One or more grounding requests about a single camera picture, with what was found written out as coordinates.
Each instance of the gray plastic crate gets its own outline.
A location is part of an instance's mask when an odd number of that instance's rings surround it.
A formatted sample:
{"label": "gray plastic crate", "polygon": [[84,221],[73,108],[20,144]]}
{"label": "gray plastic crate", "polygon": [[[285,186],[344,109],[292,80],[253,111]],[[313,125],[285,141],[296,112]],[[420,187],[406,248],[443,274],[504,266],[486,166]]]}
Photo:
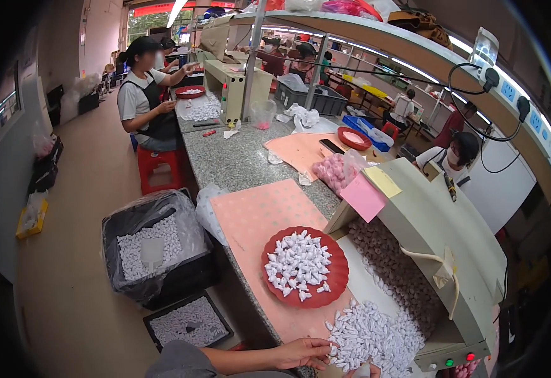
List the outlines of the gray plastic crate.
{"label": "gray plastic crate", "polygon": [[[322,90],[324,89],[328,91],[328,94],[322,94]],[[275,99],[284,104],[284,107],[288,109],[294,102],[304,106],[307,100],[307,93],[293,91],[285,84],[277,82]],[[345,97],[341,96],[334,89],[324,85],[317,85],[309,110],[316,109],[322,116],[340,116],[345,109],[345,105],[347,105],[347,101]]]}

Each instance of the yellow sticky note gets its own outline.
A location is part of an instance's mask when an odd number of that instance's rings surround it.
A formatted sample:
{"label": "yellow sticky note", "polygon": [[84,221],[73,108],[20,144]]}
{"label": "yellow sticky note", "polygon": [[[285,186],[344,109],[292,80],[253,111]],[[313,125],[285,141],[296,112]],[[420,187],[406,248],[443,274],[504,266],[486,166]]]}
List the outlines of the yellow sticky note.
{"label": "yellow sticky note", "polygon": [[391,178],[378,167],[362,170],[363,174],[388,198],[401,193],[401,189]]}

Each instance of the yellow box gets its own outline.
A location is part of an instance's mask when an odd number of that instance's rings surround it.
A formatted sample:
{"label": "yellow box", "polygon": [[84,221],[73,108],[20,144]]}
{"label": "yellow box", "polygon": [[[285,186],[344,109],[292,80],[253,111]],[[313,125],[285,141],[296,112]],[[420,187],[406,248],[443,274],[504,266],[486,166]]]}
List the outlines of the yellow box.
{"label": "yellow box", "polygon": [[373,95],[375,95],[375,96],[377,96],[377,97],[380,97],[380,98],[382,98],[382,99],[385,98],[385,97],[387,96],[387,94],[386,94],[385,92],[383,92],[383,91],[381,91],[381,90],[379,90],[379,89],[376,89],[376,88],[374,88],[374,87],[372,87],[372,86],[370,86],[370,85],[364,85],[362,88],[365,89],[366,92],[369,92],[369,93],[371,93],[371,94],[373,94]]}
{"label": "yellow box", "polygon": [[39,233],[40,231],[42,231],[43,224],[44,224],[44,216],[47,213],[48,207],[49,207],[49,203],[46,200],[43,200],[43,205],[40,207],[40,215],[38,216],[38,222],[36,223],[36,225],[29,230],[22,231],[21,230],[23,226],[22,220],[23,220],[23,216],[26,214],[26,208],[24,208],[21,211],[21,215],[19,217],[19,224],[17,225],[17,233],[15,234],[15,236],[17,236],[20,239],[25,239],[30,235],[34,235],[35,233]]}

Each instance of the smartphone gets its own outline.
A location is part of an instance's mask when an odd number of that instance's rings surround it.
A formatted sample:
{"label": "smartphone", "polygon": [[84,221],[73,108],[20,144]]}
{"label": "smartphone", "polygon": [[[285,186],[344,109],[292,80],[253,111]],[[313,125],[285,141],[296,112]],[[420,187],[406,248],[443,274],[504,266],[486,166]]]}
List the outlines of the smartphone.
{"label": "smartphone", "polygon": [[323,144],[326,148],[328,148],[330,151],[334,152],[335,154],[345,155],[345,152],[339,146],[332,143],[332,140],[320,139],[319,142]]}

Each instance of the pink mat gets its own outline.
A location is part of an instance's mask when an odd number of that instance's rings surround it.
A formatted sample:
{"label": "pink mat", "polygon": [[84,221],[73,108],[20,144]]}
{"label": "pink mat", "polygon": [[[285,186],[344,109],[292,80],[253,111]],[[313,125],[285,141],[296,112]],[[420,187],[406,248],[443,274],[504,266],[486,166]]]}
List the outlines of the pink mat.
{"label": "pink mat", "polygon": [[335,312],[348,307],[349,289],[328,306],[301,309],[282,303],[262,279],[265,272],[261,254],[271,236],[288,227],[310,226],[322,230],[327,224],[294,180],[220,195],[212,198],[211,203],[235,261],[281,340],[286,343],[299,337],[330,337],[324,321],[333,323]]}
{"label": "pink mat", "polygon": [[311,166],[324,160],[324,157],[332,155],[332,151],[319,142],[320,139],[329,139],[343,151],[348,149],[334,133],[310,134],[308,132],[297,132],[282,138],[272,139],[264,146],[275,152],[295,170],[299,172],[306,170],[311,182],[313,182],[318,177],[311,171]]}

